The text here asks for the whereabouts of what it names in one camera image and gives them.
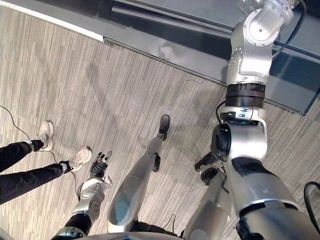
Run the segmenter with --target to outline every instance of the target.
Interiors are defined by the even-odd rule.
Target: person
[[[50,121],[44,121],[33,140],[11,143],[8,146],[1,147],[0,173],[31,152],[50,151],[54,145],[53,134],[53,124]],[[83,164],[90,161],[91,156],[91,149],[84,146],[69,160],[30,171],[0,175],[0,205],[46,184],[62,174],[80,170]]]

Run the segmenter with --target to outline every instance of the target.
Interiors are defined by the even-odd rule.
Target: black pants
[[[19,162],[31,151],[24,141],[1,147],[0,172]],[[0,205],[60,177],[62,173],[62,166],[55,163],[30,171],[0,175]]]

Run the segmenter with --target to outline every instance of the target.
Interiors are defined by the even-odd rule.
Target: humanoid robot
[[[240,2],[248,16],[231,36],[225,106],[220,117],[217,114],[220,124],[212,133],[211,152],[194,166],[207,191],[180,236],[138,220],[150,174],[159,170],[159,154],[170,126],[170,117],[163,115],[158,134],[111,202],[107,233],[86,237],[99,216],[104,191],[111,186],[109,179],[102,179],[107,160],[100,153],[92,164],[91,178],[79,191],[73,216],[52,239],[220,240],[233,205],[242,240],[320,240],[284,183],[261,163],[267,152],[264,98],[272,45],[281,27],[292,20],[297,4],[297,0]],[[213,165],[217,161],[222,167]]]

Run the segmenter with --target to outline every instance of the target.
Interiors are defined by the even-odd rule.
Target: shoelace
[[[82,163],[82,157],[79,154],[76,154],[74,159],[71,161],[72,165],[80,165]]]
[[[45,138],[45,140],[47,140],[47,134],[45,131],[40,130],[38,132],[38,134],[35,136],[35,139],[43,139],[43,138]]]

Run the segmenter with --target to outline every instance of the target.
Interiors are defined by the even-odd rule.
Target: cable on floor
[[[163,229],[168,226],[168,224],[170,223],[171,219],[173,218],[173,222],[172,222],[172,233],[175,233],[175,221],[176,221],[176,215],[173,213],[169,219],[169,221],[162,227]]]
[[[17,125],[15,124],[15,121],[14,121],[14,118],[11,114],[11,112],[4,106],[0,105],[1,108],[5,109],[9,114],[10,114],[10,117],[11,117],[11,120],[12,120],[12,124],[13,126],[18,129],[19,131],[21,131],[22,133],[24,133],[26,135],[26,137],[28,138],[28,140],[31,140],[30,137],[28,136],[28,134],[26,134],[23,130],[21,130],[19,127],[17,127]],[[54,162],[57,164],[57,160],[56,160],[56,157],[55,157],[55,154],[52,152],[52,151],[42,151],[42,150],[39,150],[38,152],[46,152],[46,153],[51,153],[52,156],[53,156],[53,159],[54,159]],[[77,179],[76,179],[76,175],[71,171],[72,175],[73,175],[73,178],[74,178],[74,189],[75,189],[75,194],[79,200],[79,196],[78,196],[78,191],[77,191]]]

